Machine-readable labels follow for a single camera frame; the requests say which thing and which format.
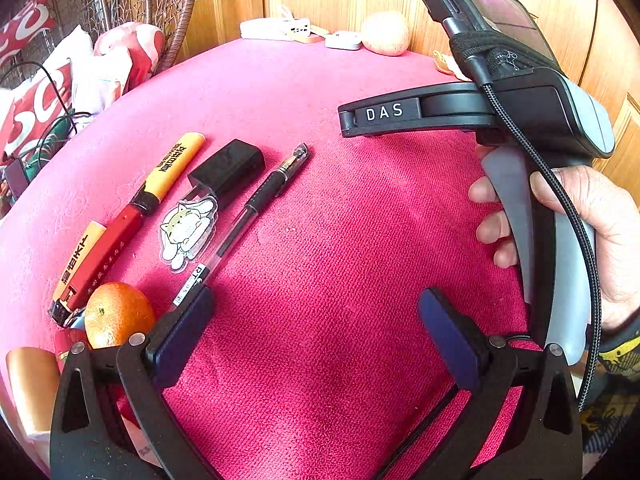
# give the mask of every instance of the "orange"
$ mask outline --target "orange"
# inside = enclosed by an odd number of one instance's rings
[[[95,289],[84,312],[84,329],[93,348],[117,346],[156,322],[151,303],[127,283],[105,283]]]

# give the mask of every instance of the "blue gripper pad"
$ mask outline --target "blue gripper pad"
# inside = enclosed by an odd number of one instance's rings
[[[200,336],[213,316],[213,294],[203,285],[154,355],[154,385],[164,389],[177,383]]]
[[[440,351],[457,386],[475,391],[488,361],[486,338],[467,316],[457,312],[437,288],[427,288],[418,300],[420,318]]]

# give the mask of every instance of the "phone screen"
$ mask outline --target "phone screen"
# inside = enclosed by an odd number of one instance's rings
[[[543,56],[554,55],[527,9],[517,0],[471,0],[489,26],[524,43]]]

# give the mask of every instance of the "acrylic keychain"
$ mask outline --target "acrylic keychain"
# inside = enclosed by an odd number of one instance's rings
[[[216,231],[218,203],[207,195],[180,200],[162,219],[159,229],[160,259],[171,272],[182,272],[202,252]]]

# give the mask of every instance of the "pink tablecloth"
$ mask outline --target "pink tablecloth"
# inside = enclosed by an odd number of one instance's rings
[[[474,238],[491,206],[466,196],[482,173],[472,135],[340,136],[339,104],[448,80],[417,54],[239,40],[136,88],[65,146],[0,228],[0,354],[52,348],[46,308],[75,241],[89,220],[108,224],[184,132],[207,137],[192,167],[235,137],[259,146],[268,170],[307,142],[313,159],[216,280],[216,315],[164,394],[227,480],[367,478],[450,385],[418,319],[421,290],[441,287],[485,333],[525,328],[516,270],[494,267]],[[189,188],[178,181],[110,273],[158,314],[193,269],[171,274],[158,242],[159,219]],[[455,412],[391,478],[411,474]]]

